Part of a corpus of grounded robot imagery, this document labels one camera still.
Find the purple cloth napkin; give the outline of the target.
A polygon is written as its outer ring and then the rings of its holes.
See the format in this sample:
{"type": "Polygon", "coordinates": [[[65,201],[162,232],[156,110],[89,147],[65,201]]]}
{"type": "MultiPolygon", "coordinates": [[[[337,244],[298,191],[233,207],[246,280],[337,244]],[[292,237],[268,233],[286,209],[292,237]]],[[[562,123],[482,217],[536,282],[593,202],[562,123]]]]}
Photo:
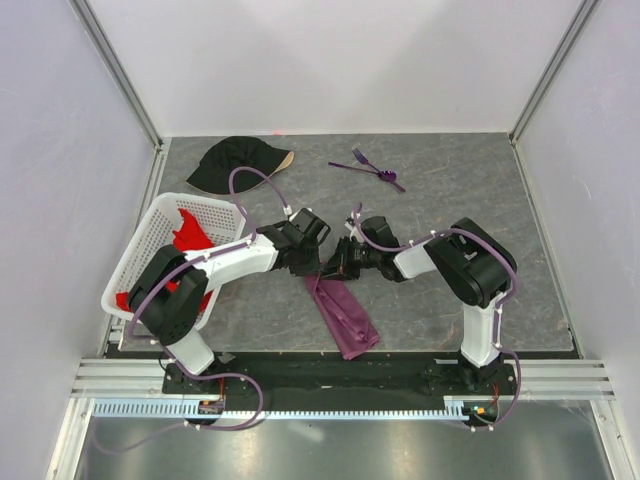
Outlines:
{"type": "Polygon", "coordinates": [[[308,276],[304,284],[344,360],[354,360],[378,344],[370,316],[342,281],[308,276]]]}

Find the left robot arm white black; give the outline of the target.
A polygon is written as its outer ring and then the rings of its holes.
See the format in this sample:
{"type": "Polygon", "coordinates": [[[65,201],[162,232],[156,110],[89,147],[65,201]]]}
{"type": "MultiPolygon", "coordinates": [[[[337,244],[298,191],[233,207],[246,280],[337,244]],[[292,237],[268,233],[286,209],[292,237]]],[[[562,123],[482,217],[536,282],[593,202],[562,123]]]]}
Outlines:
{"type": "Polygon", "coordinates": [[[185,382],[208,393],[219,382],[215,356],[196,328],[210,315],[219,289],[249,275],[287,269],[305,277],[320,270],[319,247],[331,227],[303,208],[287,219],[209,249],[182,252],[166,245],[129,290],[127,307],[185,370],[185,382]]]}

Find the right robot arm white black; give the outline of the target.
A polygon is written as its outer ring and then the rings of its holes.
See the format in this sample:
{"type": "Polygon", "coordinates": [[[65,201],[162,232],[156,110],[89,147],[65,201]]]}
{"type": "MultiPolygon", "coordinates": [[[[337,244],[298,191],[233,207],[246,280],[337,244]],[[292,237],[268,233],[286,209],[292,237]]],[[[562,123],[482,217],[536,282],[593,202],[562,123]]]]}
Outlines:
{"type": "Polygon", "coordinates": [[[469,218],[449,229],[402,246],[383,216],[347,221],[350,234],[339,240],[321,270],[326,280],[356,280],[365,269],[403,283],[437,272],[463,303],[464,333],[458,381],[467,392],[483,392],[494,381],[491,367],[501,355],[502,305],[518,287],[513,256],[469,218]]]}

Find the purple spoon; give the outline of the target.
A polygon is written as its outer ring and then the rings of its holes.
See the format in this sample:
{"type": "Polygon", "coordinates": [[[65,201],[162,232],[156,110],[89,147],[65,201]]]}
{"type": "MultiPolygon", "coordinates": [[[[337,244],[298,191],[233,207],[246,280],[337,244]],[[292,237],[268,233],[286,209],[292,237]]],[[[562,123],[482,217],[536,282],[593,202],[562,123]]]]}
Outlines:
{"type": "Polygon", "coordinates": [[[380,180],[380,181],[382,181],[384,183],[392,185],[400,193],[405,193],[406,192],[406,189],[404,187],[402,187],[397,182],[397,174],[394,171],[390,171],[390,170],[378,171],[378,170],[372,170],[371,168],[365,169],[365,168],[359,168],[359,167],[353,167],[353,166],[348,166],[348,165],[344,165],[344,164],[339,164],[339,163],[336,163],[336,162],[328,162],[327,165],[330,166],[330,167],[333,167],[333,168],[338,168],[338,169],[342,169],[342,170],[357,172],[359,174],[366,174],[366,175],[370,175],[370,176],[375,176],[378,180],[380,180]]]}

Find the purple fork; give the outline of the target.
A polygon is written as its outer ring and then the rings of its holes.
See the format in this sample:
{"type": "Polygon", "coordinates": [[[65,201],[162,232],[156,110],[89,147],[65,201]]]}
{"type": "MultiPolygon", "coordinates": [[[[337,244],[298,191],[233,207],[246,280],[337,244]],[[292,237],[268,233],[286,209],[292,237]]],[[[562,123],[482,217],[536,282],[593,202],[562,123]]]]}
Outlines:
{"type": "Polygon", "coordinates": [[[358,148],[354,148],[352,154],[360,164],[371,169],[378,177],[382,176],[382,171],[375,167],[358,148]]]}

